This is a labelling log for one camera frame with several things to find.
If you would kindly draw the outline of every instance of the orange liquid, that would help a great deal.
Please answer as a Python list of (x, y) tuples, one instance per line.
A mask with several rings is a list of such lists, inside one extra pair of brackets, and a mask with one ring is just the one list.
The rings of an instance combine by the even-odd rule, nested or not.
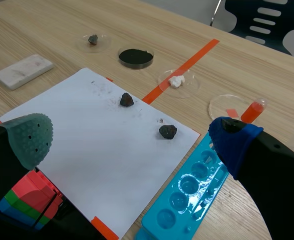
[(242, 114), (241, 121), (251, 124), (263, 112), (263, 106), (258, 102), (253, 102), (248, 109)]

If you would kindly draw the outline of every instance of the wooden table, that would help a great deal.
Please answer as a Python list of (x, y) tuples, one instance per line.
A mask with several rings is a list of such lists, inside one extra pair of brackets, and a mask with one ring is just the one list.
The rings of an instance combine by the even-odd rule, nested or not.
[[(77, 38), (94, 30), (112, 37), (110, 48), (95, 54), (79, 51)], [(259, 122), (279, 140), (290, 139), (294, 134), (293, 57), (136, 0), (0, 2), (0, 70), (32, 54), (55, 64), (53, 70), (15, 91), (0, 85), (0, 116), (84, 67), (143, 98), (157, 85), (160, 73), (176, 69), (211, 39), (220, 43), (192, 67), (201, 79), (198, 94), (186, 99), (162, 94), (152, 106), (204, 135), (211, 122), (211, 98), (235, 94), (252, 101), (263, 96), (270, 103)], [(118, 50), (132, 43), (154, 49), (150, 67), (131, 70), (118, 63)], [(155, 198), (123, 239), (133, 239)], [(193, 239), (271, 238), (252, 199), (229, 177)]]

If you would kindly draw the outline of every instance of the white eraser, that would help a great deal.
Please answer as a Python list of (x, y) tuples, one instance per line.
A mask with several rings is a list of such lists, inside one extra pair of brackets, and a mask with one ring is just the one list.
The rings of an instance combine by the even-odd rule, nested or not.
[(52, 68), (50, 61), (35, 54), (0, 70), (0, 82), (15, 90)]

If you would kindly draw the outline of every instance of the test tube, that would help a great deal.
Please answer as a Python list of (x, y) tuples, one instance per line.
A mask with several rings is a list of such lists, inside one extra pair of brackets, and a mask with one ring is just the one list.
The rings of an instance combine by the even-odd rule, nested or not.
[(256, 99), (248, 109), (242, 114), (241, 121), (251, 124), (266, 109), (268, 103), (264, 98)]

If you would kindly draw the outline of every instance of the white paper sheet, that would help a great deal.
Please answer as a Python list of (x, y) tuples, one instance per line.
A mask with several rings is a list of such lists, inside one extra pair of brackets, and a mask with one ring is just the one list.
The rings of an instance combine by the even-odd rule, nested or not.
[[(39, 169), (120, 239), (199, 137), (133, 95), (133, 106), (120, 106), (125, 92), (84, 68), (0, 118), (49, 116), (53, 142)], [(159, 134), (162, 124), (177, 127), (172, 140)]]

